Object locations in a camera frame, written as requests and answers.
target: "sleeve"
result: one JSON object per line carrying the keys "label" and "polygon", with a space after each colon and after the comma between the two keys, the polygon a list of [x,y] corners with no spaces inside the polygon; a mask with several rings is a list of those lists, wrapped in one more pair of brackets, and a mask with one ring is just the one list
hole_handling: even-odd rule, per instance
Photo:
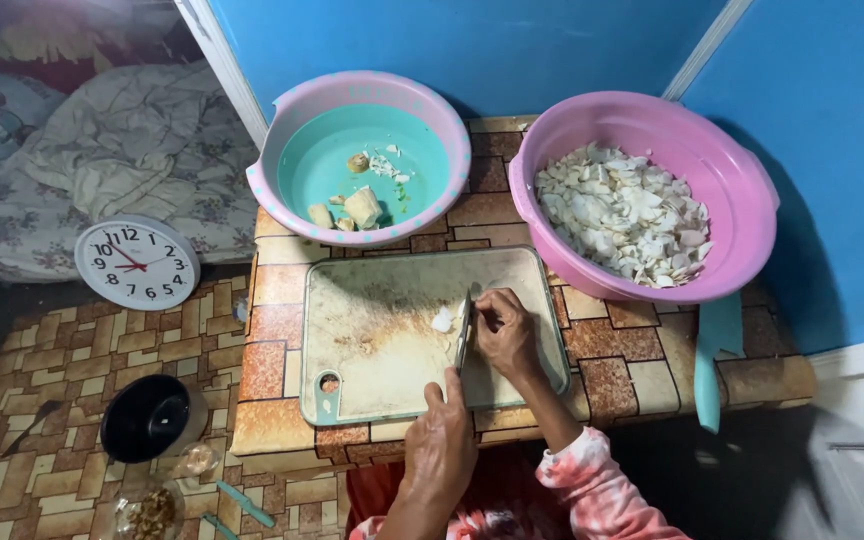
{"label": "sleeve", "polygon": [[535,477],[568,506],[578,540],[688,539],[642,498],[612,459],[609,438],[597,429],[586,427],[554,455],[546,449]]}

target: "wall clock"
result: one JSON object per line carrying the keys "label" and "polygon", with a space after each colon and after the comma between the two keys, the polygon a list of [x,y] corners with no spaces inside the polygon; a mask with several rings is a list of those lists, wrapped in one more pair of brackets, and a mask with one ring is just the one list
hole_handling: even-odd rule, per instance
{"label": "wall clock", "polygon": [[114,215],[76,241],[75,264],[85,282],[131,310],[167,310],[199,283],[199,258],[174,228],[141,215]]}

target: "white cutting board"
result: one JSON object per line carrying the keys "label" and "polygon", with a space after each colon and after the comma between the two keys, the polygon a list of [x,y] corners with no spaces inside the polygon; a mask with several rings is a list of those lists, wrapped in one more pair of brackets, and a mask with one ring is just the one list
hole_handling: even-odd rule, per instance
{"label": "white cutting board", "polygon": [[[569,362],[548,295],[546,274],[528,247],[325,260],[306,276],[300,405],[310,424],[331,426],[417,416],[429,382],[445,389],[458,324],[431,326],[440,307],[456,313],[473,285],[509,288],[535,319],[538,352],[558,394],[569,390]],[[338,389],[320,389],[323,374]],[[462,367],[465,404],[490,409],[522,396],[472,346]]]}

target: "cutting board handle hole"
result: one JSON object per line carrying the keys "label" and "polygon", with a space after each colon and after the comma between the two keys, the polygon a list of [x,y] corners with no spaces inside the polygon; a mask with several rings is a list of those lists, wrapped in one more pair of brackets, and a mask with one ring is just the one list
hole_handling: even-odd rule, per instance
{"label": "cutting board handle hole", "polygon": [[318,388],[325,394],[331,394],[339,389],[339,377],[326,373],[318,379]]}

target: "black pot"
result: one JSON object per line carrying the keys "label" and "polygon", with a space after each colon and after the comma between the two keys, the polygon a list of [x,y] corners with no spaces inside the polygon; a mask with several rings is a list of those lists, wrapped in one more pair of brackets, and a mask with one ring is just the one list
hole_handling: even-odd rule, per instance
{"label": "black pot", "polygon": [[134,380],[109,402],[102,417],[102,448],[110,458],[141,463],[178,456],[206,429],[209,405],[168,374]]}

